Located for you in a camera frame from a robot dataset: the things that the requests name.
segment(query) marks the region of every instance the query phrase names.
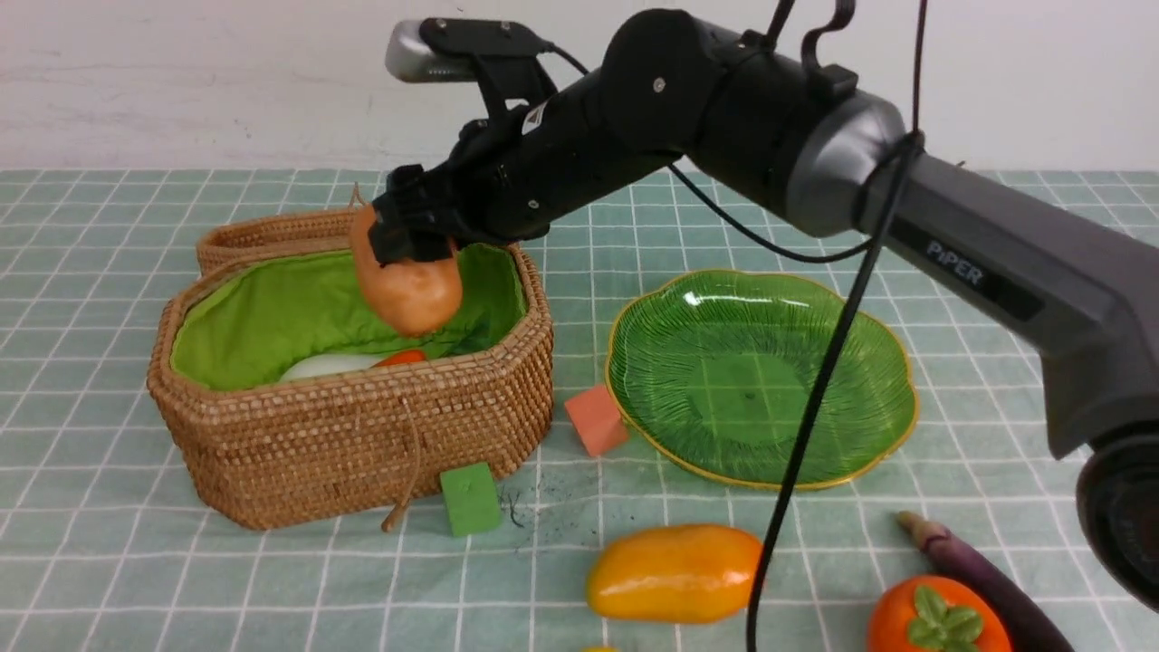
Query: green basket lining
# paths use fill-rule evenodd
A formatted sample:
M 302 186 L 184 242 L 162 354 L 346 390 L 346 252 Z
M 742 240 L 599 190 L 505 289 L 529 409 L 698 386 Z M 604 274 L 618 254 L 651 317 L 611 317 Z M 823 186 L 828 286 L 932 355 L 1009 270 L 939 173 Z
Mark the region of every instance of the green basket lining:
M 170 365 L 210 390 L 238 391 L 276 383 L 321 354 L 387 358 L 418 349 L 435 360 L 486 351 L 527 312 L 519 270 L 508 250 L 488 244 L 465 247 L 458 263 L 461 307 L 439 331 L 410 339 L 366 303 L 349 249 L 260 262 L 189 310 Z

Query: robotic arm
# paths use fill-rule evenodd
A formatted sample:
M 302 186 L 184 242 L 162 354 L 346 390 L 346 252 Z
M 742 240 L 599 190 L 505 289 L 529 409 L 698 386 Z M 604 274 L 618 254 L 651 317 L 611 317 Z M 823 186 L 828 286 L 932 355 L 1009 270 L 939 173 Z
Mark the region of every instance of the robotic arm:
M 556 89 L 537 57 L 561 52 L 518 23 L 400 23 L 391 73 L 474 81 L 488 117 L 439 166 L 388 175 L 369 233 L 378 262 L 444 258 L 447 236 L 541 237 L 681 156 L 809 235 L 872 233 L 902 115 L 854 73 L 763 37 L 646 10 L 599 68 Z M 1088 542 L 1159 609 L 1159 250 L 928 154 L 885 247 L 1036 349 L 1051 454 L 1094 450 L 1078 486 Z

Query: green sponge cube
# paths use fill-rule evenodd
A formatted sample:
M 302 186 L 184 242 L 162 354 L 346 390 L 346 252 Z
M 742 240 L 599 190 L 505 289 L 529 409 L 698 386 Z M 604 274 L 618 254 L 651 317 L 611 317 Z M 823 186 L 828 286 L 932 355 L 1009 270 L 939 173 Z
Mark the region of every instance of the green sponge cube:
M 439 474 L 451 534 L 457 537 L 494 530 L 503 522 L 500 492 L 486 462 Z

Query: basket drawstring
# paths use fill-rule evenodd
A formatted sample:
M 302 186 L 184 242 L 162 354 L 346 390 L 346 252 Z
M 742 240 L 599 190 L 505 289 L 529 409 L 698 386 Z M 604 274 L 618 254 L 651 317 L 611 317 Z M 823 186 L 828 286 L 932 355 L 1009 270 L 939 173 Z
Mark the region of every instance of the basket drawstring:
M 410 497 L 415 493 L 415 486 L 418 484 L 418 477 L 423 471 L 423 442 L 422 435 L 418 434 L 418 427 L 415 426 L 415 420 L 410 418 L 410 404 L 407 400 L 402 400 L 402 408 L 407 411 L 407 423 L 410 424 L 410 433 L 414 435 L 415 444 L 415 455 L 414 455 L 414 468 L 415 472 L 410 477 L 410 483 L 407 485 L 407 490 L 402 493 L 402 497 L 398 499 L 394 504 L 394 508 L 391 513 L 386 515 L 382 520 L 382 532 L 389 533 L 394 529 L 394 526 L 402 520 L 402 517 L 407 513 L 407 507 L 410 506 Z
M 362 198 L 362 192 L 358 191 L 358 182 L 357 181 L 355 181 L 355 188 L 353 188 L 353 190 L 350 191 L 350 203 L 347 204 L 347 210 L 350 210 L 350 208 L 355 207 L 355 202 L 356 200 L 360 205 L 366 205 L 366 199 Z

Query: sponge block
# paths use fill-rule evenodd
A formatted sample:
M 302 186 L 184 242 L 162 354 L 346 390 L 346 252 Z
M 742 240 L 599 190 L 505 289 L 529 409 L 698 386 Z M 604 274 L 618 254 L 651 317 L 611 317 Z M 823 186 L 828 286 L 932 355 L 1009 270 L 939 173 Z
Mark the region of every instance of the sponge block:
M 452 535 L 476 535 L 500 527 L 503 521 L 500 495 L 486 462 L 444 471 L 439 474 L 439 484 Z
M 571 397 L 563 409 L 589 456 L 599 457 L 628 441 L 628 430 L 604 386 Z

